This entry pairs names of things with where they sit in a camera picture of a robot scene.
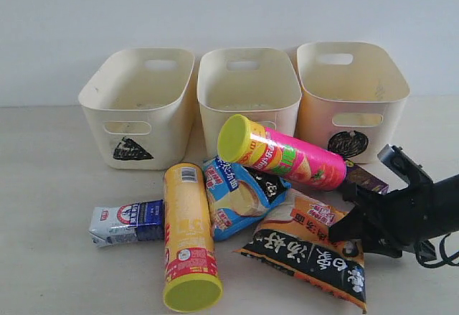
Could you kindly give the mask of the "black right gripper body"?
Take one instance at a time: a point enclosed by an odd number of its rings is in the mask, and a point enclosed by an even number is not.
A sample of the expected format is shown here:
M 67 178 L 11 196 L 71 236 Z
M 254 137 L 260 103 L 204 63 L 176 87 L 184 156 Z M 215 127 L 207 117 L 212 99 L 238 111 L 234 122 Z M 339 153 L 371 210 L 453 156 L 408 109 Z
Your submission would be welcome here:
M 435 258 L 436 249 L 429 239 L 440 232 L 432 215 L 433 186 L 421 184 L 380 194 L 375 205 L 360 207 L 366 212 L 369 236 L 362 240 L 364 251 L 391 258 L 403 252 Z

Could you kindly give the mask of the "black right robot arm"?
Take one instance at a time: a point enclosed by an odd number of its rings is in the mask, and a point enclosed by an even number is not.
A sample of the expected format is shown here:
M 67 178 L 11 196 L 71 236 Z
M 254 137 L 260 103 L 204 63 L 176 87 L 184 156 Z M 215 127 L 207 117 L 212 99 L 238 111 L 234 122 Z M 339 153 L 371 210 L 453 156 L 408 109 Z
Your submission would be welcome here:
M 458 231 L 457 176 L 434 182 L 420 173 L 387 194 L 347 184 L 343 198 L 354 207 L 330 226 L 330 241 L 360 240 L 364 252 L 390 258 L 411 253 L 428 268 L 458 265 L 458 254 L 445 252 L 445 238 Z

